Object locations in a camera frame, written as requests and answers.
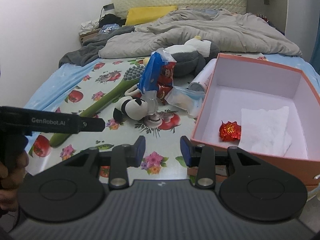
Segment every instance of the wrapped candy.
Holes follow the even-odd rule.
[[[175,65],[175,62],[168,62],[161,67],[161,72],[157,80],[158,84],[169,87],[173,86],[173,70]]]
[[[165,105],[166,104],[166,100],[164,99],[165,96],[170,92],[170,90],[172,89],[171,86],[164,86],[161,84],[157,84],[159,89],[157,92],[157,97],[161,100],[161,102]]]
[[[222,122],[219,129],[219,136],[224,142],[240,140],[241,126],[238,125],[237,122]]]

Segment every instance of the gray blanket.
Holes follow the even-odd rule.
[[[184,44],[196,35],[214,42],[220,51],[302,56],[296,44],[261,18],[252,14],[232,14],[225,9],[217,15],[183,9],[170,12],[155,22],[136,26],[132,33],[109,39],[99,56],[148,56],[159,48]]]
[[[65,54],[59,61],[59,67],[65,63],[85,66],[99,57],[99,50],[103,49],[109,39],[116,35],[130,33],[133,31],[134,26],[124,26],[109,33],[98,34],[97,36],[84,41],[81,49]]]

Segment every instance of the yellow pillow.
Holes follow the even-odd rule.
[[[153,22],[165,16],[171,11],[175,11],[177,6],[156,6],[156,7],[136,7],[130,8],[125,25],[137,25]]]

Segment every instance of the pink box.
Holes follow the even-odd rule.
[[[226,150],[239,141],[219,138],[221,121],[241,124],[241,109],[289,107],[292,144],[284,157],[253,153],[295,175],[308,190],[320,179],[320,97],[302,70],[259,59],[219,54],[191,136],[194,144]]]

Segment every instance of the panda plush toy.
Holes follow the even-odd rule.
[[[148,113],[148,103],[137,97],[123,97],[115,103],[113,119],[116,122],[123,122],[124,116],[133,120],[141,120]]]

